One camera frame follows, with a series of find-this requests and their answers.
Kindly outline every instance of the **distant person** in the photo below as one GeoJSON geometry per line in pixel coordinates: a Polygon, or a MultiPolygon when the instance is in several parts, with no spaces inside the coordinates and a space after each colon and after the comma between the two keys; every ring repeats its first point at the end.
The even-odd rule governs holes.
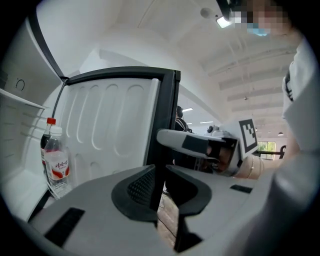
{"type": "Polygon", "coordinates": [[[187,123],[185,122],[185,120],[183,119],[184,117],[184,113],[183,113],[183,108],[180,106],[177,106],[176,108],[176,113],[175,113],[175,125],[174,125],[174,129],[176,131],[182,131],[182,132],[188,132],[188,133],[192,133],[192,130],[189,129],[187,123]]]}
{"type": "MultiPolygon", "coordinates": [[[[177,106],[176,113],[175,113],[174,129],[180,132],[192,133],[192,129],[188,127],[187,123],[183,119],[184,117],[183,110],[184,109],[182,107],[177,106]]],[[[174,165],[189,168],[189,169],[193,169],[195,167],[195,161],[196,161],[195,157],[177,152],[175,150],[173,151],[172,155],[173,155],[172,163],[174,165]]]]}

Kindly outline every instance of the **white sleeve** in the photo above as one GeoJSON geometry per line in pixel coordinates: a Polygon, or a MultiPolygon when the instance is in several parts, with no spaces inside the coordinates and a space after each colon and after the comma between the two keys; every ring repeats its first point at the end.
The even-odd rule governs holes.
{"type": "Polygon", "coordinates": [[[318,71],[317,60],[304,38],[296,49],[288,74],[282,80],[283,113],[299,97],[307,85],[312,83],[318,71]]]}
{"type": "Polygon", "coordinates": [[[292,104],[292,100],[290,99],[290,96],[292,97],[292,91],[290,88],[290,82],[288,82],[287,76],[285,76],[282,80],[282,92],[283,92],[283,111],[282,111],[282,118],[284,118],[284,112],[289,108],[289,106],[292,104]]]}

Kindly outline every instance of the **ceiling light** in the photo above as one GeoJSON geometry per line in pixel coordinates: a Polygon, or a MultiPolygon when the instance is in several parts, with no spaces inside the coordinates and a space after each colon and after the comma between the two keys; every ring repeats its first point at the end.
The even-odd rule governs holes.
{"type": "Polygon", "coordinates": [[[225,20],[225,18],[222,16],[220,18],[216,19],[216,22],[219,24],[219,26],[224,29],[225,27],[228,27],[229,25],[231,25],[230,21],[225,20]]]}
{"type": "Polygon", "coordinates": [[[186,108],[184,110],[182,110],[182,112],[187,112],[187,111],[190,111],[190,110],[194,110],[192,107],[189,107],[189,108],[186,108]]]}

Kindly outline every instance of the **white wall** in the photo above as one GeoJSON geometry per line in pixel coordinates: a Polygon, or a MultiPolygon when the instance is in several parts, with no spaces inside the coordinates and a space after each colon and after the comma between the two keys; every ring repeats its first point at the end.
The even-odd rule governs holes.
{"type": "Polygon", "coordinates": [[[218,85],[212,83],[194,60],[185,58],[178,48],[153,31],[117,24],[107,31],[99,47],[150,67],[181,71],[180,84],[199,98],[219,121],[227,118],[218,85]]]}
{"type": "Polygon", "coordinates": [[[104,59],[101,59],[99,56],[99,50],[97,48],[93,49],[92,52],[89,53],[86,60],[81,65],[79,71],[81,74],[94,71],[110,68],[110,63],[104,59]]]}
{"type": "Polygon", "coordinates": [[[80,69],[121,5],[122,0],[44,0],[38,5],[43,37],[65,76],[80,69]]]}
{"type": "Polygon", "coordinates": [[[148,65],[137,61],[136,59],[127,57],[125,55],[100,49],[99,51],[100,58],[103,60],[107,60],[110,65],[110,68],[114,67],[132,67],[132,66],[139,66],[139,67],[147,67],[148,65]]]}
{"type": "Polygon", "coordinates": [[[192,132],[199,135],[205,135],[207,133],[207,129],[209,128],[210,123],[207,125],[199,125],[199,126],[193,126],[189,125],[189,128],[192,129],[192,132]]]}

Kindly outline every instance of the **gray plastic surface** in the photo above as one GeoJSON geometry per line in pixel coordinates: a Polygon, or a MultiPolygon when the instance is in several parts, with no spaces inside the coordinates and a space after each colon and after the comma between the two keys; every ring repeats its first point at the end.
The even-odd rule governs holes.
{"type": "MultiPolygon", "coordinates": [[[[211,188],[212,198],[204,210],[198,215],[185,218],[189,231],[204,240],[214,236],[233,218],[239,219],[241,217],[238,214],[240,209],[250,201],[249,198],[256,197],[256,191],[259,190],[258,187],[256,188],[256,180],[225,177],[215,173],[193,171],[179,166],[175,166],[175,169],[206,183],[211,188]],[[251,193],[245,193],[231,189],[232,185],[253,188],[253,190],[251,193]]],[[[270,180],[271,177],[267,180],[264,179],[263,184],[269,184],[270,180]]],[[[263,206],[267,194],[267,189],[264,189],[263,193],[259,193],[258,205],[260,207],[263,206]]]]}
{"type": "Polygon", "coordinates": [[[29,239],[46,255],[50,256],[76,256],[76,254],[64,250],[59,246],[46,239],[41,233],[39,233],[29,223],[16,218],[15,221],[21,227],[23,232],[29,237],[29,239]]]}
{"type": "Polygon", "coordinates": [[[152,222],[130,220],[112,202],[111,192],[123,179],[141,172],[139,167],[88,181],[41,211],[30,222],[45,234],[70,208],[84,210],[63,245],[78,255],[173,255],[152,222]]]}
{"type": "Polygon", "coordinates": [[[319,170],[319,153],[300,154],[279,169],[266,170],[236,214],[218,232],[181,255],[269,255],[272,246],[277,244],[284,231],[297,221],[314,199],[319,189],[319,170]],[[268,222],[263,223],[261,218],[272,212],[272,209],[265,205],[270,196],[272,182],[279,188],[277,191],[281,191],[276,198],[285,197],[289,200],[285,201],[283,210],[273,209],[278,215],[270,215],[268,222]]]}

